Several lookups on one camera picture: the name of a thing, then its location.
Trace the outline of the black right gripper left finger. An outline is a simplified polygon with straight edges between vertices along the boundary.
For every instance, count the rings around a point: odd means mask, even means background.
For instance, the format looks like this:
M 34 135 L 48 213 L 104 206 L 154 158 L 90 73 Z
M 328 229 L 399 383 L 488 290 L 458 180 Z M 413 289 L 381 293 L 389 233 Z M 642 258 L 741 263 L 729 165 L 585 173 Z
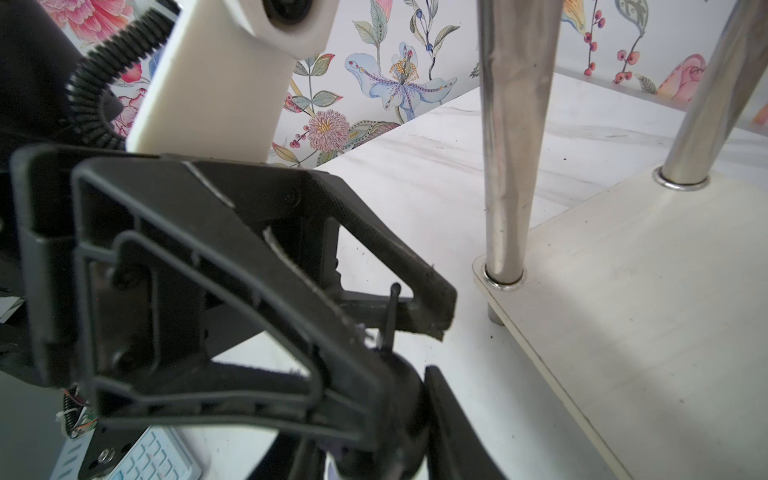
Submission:
M 326 453 L 315 440 L 280 433 L 249 480 L 323 480 Z

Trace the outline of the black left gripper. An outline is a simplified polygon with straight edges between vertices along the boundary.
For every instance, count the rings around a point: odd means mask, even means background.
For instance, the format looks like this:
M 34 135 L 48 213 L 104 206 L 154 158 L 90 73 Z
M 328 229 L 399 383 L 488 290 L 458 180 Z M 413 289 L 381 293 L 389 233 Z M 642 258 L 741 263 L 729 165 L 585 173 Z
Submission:
M 70 176 L 95 158 L 130 153 L 53 144 L 15 150 L 1 168 L 1 288 L 23 300 L 2 328 L 2 371 L 32 385 L 63 388 L 87 376 L 78 364 L 76 246 Z

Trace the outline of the black purple toy figure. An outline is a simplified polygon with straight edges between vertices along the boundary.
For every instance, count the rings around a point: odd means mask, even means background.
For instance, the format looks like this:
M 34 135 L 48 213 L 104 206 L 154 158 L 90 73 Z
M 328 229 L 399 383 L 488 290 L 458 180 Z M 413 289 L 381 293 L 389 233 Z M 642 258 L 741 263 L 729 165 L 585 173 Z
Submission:
M 412 479 L 423 462 L 429 440 L 424 385 L 416 369 L 394 351 L 400 294 L 401 285 L 392 284 L 383 327 L 371 347 L 389 379 L 382 410 L 374 416 L 380 422 L 377 444 L 371 450 L 329 448 L 328 479 Z

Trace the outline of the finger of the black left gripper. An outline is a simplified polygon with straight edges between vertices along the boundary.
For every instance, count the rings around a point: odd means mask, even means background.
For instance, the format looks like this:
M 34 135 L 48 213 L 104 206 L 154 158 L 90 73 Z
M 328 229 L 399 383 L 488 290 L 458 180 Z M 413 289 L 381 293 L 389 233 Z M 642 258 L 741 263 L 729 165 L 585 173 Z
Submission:
M 442 340 L 451 327 L 456 289 L 370 209 L 340 177 L 318 170 L 203 160 L 197 169 L 257 234 L 272 230 L 278 246 L 348 316 L 369 328 L 384 323 L 386 297 L 349 291 L 338 270 L 345 229 L 407 285 L 396 328 Z
M 348 316 L 257 234 L 200 161 L 95 158 L 72 172 L 78 364 L 112 423 L 252 424 L 371 450 L 389 379 Z M 303 374 L 217 363 L 203 317 L 232 308 Z

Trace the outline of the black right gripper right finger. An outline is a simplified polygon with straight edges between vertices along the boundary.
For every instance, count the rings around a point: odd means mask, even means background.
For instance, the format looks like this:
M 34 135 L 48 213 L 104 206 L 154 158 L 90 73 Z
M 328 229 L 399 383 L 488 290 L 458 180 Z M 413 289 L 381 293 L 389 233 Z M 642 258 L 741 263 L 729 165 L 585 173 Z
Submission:
M 424 381 L 430 413 L 429 478 L 504 480 L 440 369 L 428 366 Z

